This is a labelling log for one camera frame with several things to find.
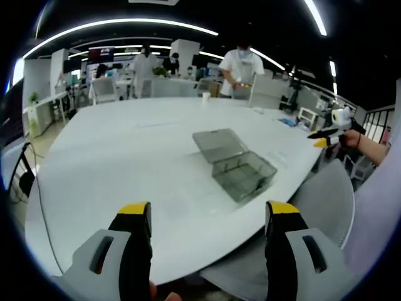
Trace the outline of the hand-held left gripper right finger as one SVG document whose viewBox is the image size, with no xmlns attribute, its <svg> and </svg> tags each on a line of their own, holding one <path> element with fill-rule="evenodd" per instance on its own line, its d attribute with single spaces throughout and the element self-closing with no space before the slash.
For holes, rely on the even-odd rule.
<svg viewBox="0 0 401 301">
<path fill-rule="evenodd" d="M 267 300 L 343 300 L 356 283 L 342 249 L 292 204 L 267 201 Z"/>
</svg>

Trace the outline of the person's right hand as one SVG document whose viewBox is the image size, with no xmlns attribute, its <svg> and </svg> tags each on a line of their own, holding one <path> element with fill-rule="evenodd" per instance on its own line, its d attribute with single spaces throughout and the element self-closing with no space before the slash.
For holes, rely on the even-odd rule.
<svg viewBox="0 0 401 301">
<path fill-rule="evenodd" d="M 356 130 L 349 129 L 344 131 L 340 137 L 340 142 L 343 147 L 357 148 L 363 134 L 357 132 Z"/>
</svg>

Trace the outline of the person's left hand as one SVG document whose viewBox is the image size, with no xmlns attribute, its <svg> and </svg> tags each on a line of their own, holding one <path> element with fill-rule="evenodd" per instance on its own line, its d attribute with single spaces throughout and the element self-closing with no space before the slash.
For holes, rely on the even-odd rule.
<svg viewBox="0 0 401 301">
<path fill-rule="evenodd" d="M 149 285 L 150 285 L 151 300 L 156 300 L 157 299 L 157 286 L 152 281 L 149 281 Z M 179 294 L 177 294 L 175 292 L 170 292 L 168 294 L 168 296 L 165 297 L 164 301 L 182 301 L 182 298 Z"/>
</svg>

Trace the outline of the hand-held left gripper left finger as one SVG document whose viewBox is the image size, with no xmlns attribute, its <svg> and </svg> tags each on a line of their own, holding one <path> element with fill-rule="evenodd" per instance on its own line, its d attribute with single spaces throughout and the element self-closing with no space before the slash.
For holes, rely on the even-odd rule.
<svg viewBox="0 0 401 301">
<path fill-rule="evenodd" d="M 73 253 L 69 269 L 52 281 L 72 300 L 150 300 L 151 204 L 120 209 Z"/>
</svg>

